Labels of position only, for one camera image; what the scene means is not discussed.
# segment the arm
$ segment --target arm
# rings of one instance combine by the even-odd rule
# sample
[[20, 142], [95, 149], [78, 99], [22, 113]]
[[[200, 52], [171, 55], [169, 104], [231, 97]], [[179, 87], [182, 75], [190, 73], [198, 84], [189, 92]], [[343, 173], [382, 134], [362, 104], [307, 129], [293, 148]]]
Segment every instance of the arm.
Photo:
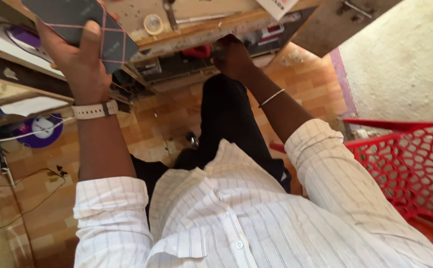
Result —
[[[242, 82], [255, 96], [258, 103], [263, 103], [281, 90], [253, 64], [248, 51], [234, 35], [227, 35], [218, 42], [225, 50], [225, 58], [224, 60], [214, 59], [215, 66], [230, 78]], [[283, 143], [304, 122], [314, 119], [286, 92], [281, 92], [262, 108], [271, 127]]]
[[[38, 21], [41, 41], [65, 75], [75, 105], [109, 99], [111, 77], [99, 59], [101, 29], [88, 21], [80, 47]], [[75, 267], [143, 267], [153, 245], [145, 214], [148, 195], [115, 115], [79, 120], [81, 170], [74, 217], [79, 220]]]
[[[225, 59], [215, 59], [222, 73], [241, 81], [258, 103], [280, 88], [256, 68], [243, 44], [234, 36], [220, 40]], [[412, 228], [385, 198], [380, 187], [345, 148], [341, 133], [314, 119], [285, 92], [263, 107], [269, 123], [285, 143], [297, 178], [310, 200], [348, 223], [379, 237], [418, 265], [433, 265], [433, 245]]]
[[[108, 101], [112, 78], [106, 74], [99, 59], [99, 25], [94, 21], [87, 23], [82, 32], [80, 48], [69, 45], [41, 21], [38, 28], [43, 45], [69, 82], [75, 105]], [[136, 177], [116, 115], [79, 120], [78, 129], [80, 181], [116, 176]]]

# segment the silver bangle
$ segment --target silver bangle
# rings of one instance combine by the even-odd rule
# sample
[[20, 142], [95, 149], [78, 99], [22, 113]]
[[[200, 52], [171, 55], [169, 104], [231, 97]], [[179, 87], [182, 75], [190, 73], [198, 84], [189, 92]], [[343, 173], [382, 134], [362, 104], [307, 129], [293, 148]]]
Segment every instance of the silver bangle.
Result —
[[272, 95], [271, 97], [269, 97], [267, 100], [263, 101], [263, 103], [258, 107], [261, 108], [263, 105], [265, 105], [268, 101], [272, 100], [274, 97], [278, 96], [278, 94], [280, 94], [281, 92], [285, 91], [285, 89], [281, 89], [280, 91], [276, 92], [274, 95]]

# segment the wrist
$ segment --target wrist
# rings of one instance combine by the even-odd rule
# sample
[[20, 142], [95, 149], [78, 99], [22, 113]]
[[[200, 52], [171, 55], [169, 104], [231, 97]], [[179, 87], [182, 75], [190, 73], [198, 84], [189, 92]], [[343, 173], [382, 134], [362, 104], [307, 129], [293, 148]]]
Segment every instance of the wrist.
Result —
[[108, 89], [85, 90], [73, 94], [75, 106], [94, 105], [110, 100]]
[[255, 64], [251, 63], [251, 64], [248, 64], [247, 66], [241, 68], [235, 77], [236, 77], [236, 80], [245, 84], [249, 80], [254, 79], [255, 76], [260, 71], [261, 70], [258, 67], [256, 67]]
[[75, 98], [74, 99], [74, 105], [75, 106], [94, 105], [94, 104], [100, 104], [100, 103], [108, 102], [109, 100], [110, 100], [109, 96], [107, 96], [106, 98], [101, 98], [101, 99], [96, 99], [96, 98], [79, 99], [79, 98]]

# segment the white paper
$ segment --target white paper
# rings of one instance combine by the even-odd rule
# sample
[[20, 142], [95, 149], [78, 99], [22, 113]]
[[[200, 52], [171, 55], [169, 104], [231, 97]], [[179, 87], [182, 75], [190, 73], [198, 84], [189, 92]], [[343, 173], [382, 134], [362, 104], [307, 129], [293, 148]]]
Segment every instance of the white paper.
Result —
[[63, 100], [56, 100], [49, 97], [35, 97], [26, 100], [20, 100], [10, 104], [0, 106], [6, 114], [19, 114], [22, 116], [29, 116], [32, 113], [40, 113], [50, 109], [65, 106], [68, 103]]
[[279, 21], [299, 0], [256, 0]]

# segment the shirt sleeve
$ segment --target shirt sleeve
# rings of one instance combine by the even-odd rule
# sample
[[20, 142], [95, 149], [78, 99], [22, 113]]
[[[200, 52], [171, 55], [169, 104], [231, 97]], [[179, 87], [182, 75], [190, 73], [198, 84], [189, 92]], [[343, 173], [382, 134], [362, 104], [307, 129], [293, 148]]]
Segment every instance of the shirt sleeve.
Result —
[[74, 267], [144, 267], [154, 241], [145, 182], [113, 177], [79, 182], [74, 218], [79, 238]]
[[381, 239], [413, 267], [425, 261], [433, 266], [433, 244], [387, 201], [342, 142], [343, 135], [320, 119], [304, 123], [286, 141], [285, 150], [309, 199]]

